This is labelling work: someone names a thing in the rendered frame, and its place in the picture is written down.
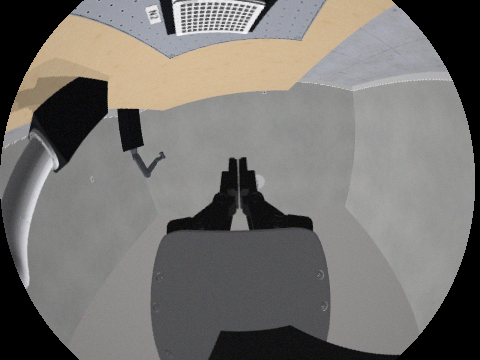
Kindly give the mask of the white n2 label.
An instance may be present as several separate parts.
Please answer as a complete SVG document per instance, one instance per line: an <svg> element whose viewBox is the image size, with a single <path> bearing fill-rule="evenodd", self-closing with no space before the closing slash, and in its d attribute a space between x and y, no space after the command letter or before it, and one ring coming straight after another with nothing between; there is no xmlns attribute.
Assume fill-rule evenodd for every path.
<svg viewBox="0 0 480 360"><path fill-rule="evenodd" d="M161 22L157 4L145 7L145 9L151 24Z"/></svg>

